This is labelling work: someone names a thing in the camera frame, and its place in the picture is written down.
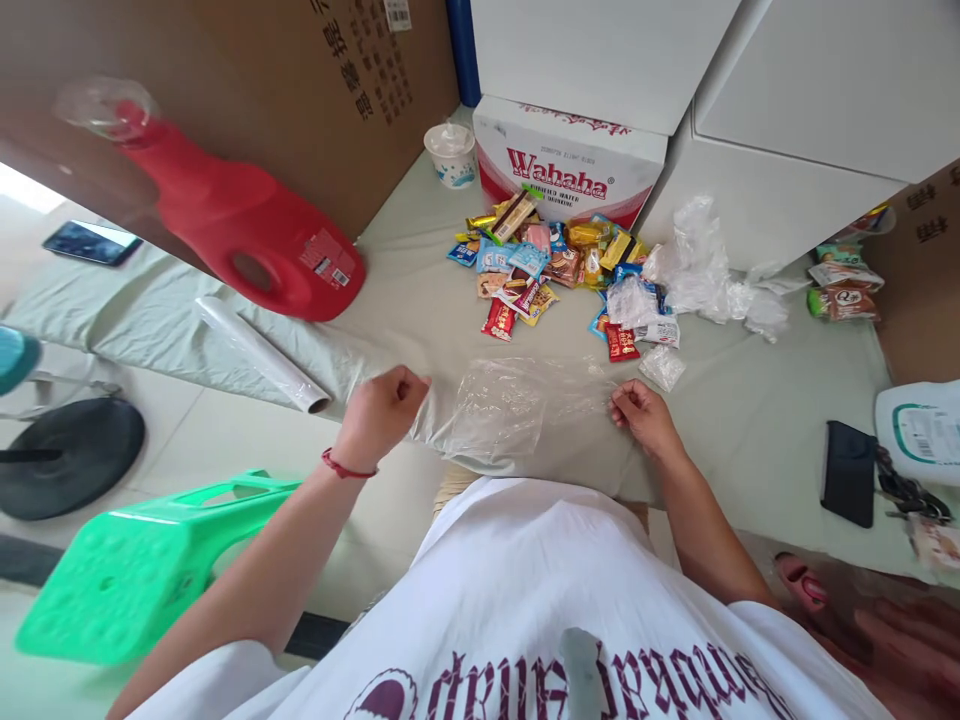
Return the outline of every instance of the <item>red plastic bottle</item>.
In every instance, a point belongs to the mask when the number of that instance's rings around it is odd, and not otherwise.
[[[107,95],[106,81],[122,87],[109,86]],[[227,285],[268,310],[311,322],[332,320],[357,296],[366,269],[353,244],[330,218],[264,170],[206,153],[157,117],[135,83],[96,78],[66,92],[73,112],[64,110],[62,94],[59,114],[109,137],[153,178],[164,225]],[[78,92],[85,93],[83,107]],[[93,103],[101,117],[108,108],[113,118],[91,119]],[[238,271],[235,260],[244,255],[266,271],[269,289]]]

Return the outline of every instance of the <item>cardboard wall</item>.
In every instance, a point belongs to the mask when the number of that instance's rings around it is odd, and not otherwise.
[[[892,232],[864,244],[885,280],[877,334],[897,385],[960,379],[960,161],[890,201]]]
[[[64,83],[137,80],[210,152],[261,165],[356,236],[457,104],[443,0],[9,0],[0,5],[0,162],[188,262],[156,190],[108,143],[55,118]]]

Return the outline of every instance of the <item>black phone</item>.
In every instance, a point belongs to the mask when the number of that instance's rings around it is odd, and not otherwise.
[[[71,220],[47,238],[43,247],[58,255],[117,267],[142,242],[126,230]]]
[[[875,437],[829,420],[820,505],[862,528],[872,528],[876,462]]]

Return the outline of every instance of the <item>white cabinet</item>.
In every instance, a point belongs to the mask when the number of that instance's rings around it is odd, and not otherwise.
[[[473,0],[480,89],[672,135],[740,0]]]
[[[705,138],[684,119],[640,218],[648,245],[673,237],[673,211],[716,198],[730,265],[789,262],[897,193],[905,183]]]
[[[746,0],[697,105],[702,136],[920,182],[960,157],[960,2]]]

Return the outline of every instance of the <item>green plastic stool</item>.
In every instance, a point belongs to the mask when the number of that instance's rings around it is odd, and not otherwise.
[[[98,515],[43,586],[17,649],[97,665],[146,655],[206,589],[224,550],[259,532],[299,485],[251,470]]]

